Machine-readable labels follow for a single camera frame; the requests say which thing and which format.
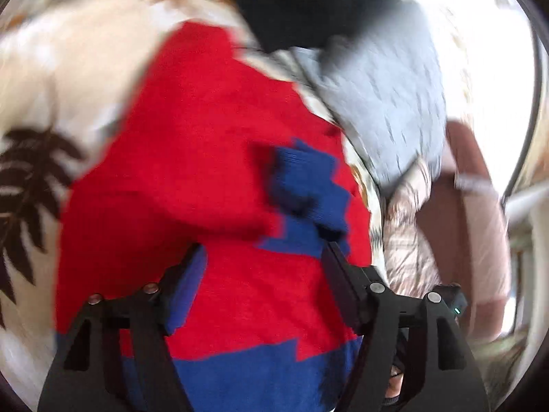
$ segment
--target silver bolt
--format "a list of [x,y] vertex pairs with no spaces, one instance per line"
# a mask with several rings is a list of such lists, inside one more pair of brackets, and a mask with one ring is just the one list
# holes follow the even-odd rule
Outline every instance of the silver bolt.
[[88,297],[88,303],[90,305],[97,305],[99,302],[103,300],[103,296],[99,293],[92,294],[90,297]]
[[439,304],[442,298],[440,297],[440,294],[435,293],[435,291],[431,291],[429,294],[427,294],[427,299],[429,299],[434,304]]
[[378,294],[381,294],[383,293],[383,291],[385,291],[385,287],[381,284],[381,283],[378,283],[378,282],[374,282],[370,285],[370,289],[374,292],[374,293],[378,293]]
[[151,282],[151,283],[147,283],[144,287],[143,287],[143,291],[145,292],[145,294],[154,294],[154,293],[158,293],[158,290],[160,288],[158,287],[158,284],[157,283],[154,283],[154,282]]

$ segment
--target red and blue garment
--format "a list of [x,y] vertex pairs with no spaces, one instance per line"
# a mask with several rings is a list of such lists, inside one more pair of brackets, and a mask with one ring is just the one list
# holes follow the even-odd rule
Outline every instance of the red and blue garment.
[[[369,265],[370,214],[340,129],[237,53],[224,30],[190,22],[161,48],[104,160],[73,185],[57,332],[90,294],[127,296],[200,242],[166,338],[195,410],[326,412],[360,340],[318,259],[336,240]],[[121,346],[145,410],[124,334]]]

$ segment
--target dark brown leaf pattern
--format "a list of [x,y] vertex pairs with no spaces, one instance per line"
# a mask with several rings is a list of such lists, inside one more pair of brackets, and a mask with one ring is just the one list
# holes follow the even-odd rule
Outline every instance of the dark brown leaf pattern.
[[[38,207],[43,206],[57,219],[60,215],[59,201],[48,178],[53,177],[63,187],[72,184],[72,178],[52,154],[60,151],[75,160],[82,160],[83,156],[76,146],[51,128],[46,131],[16,128],[4,138],[10,145],[0,155],[0,291],[15,302],[6,257],[28,282],[34,283],[32,265],[21,237],[22,223],[32,244],[44,252]],[[4,327],[1,305],[0,325]]]

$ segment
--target red fabric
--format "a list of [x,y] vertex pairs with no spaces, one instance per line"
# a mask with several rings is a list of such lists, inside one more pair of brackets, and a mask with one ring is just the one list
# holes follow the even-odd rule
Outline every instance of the red fabric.
[[339,161],[334,182],[351,193],[349,261],[371,263],[370,214],[341,131],[312,115],[291,84],[232,55],[223,30],[186,23],[150,68],[105,160],[73,185],[62,219],[60,333],[90,294],[126,296],[199,241],[208,266],[185,326],[168,339],[173,357],[297,338],[303,359],[354,337],[318,260],[255,246],[282,224],[265,190],[274,147],[298,138]]

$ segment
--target light gray garment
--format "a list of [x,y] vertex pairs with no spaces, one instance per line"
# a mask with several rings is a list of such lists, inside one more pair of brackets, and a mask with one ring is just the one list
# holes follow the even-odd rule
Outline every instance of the light gray garment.
[[384,196],[418,155],[440,174],[446,104],[438,58],[421,8],[378,0],[354,38],[325,50],[294,48]]

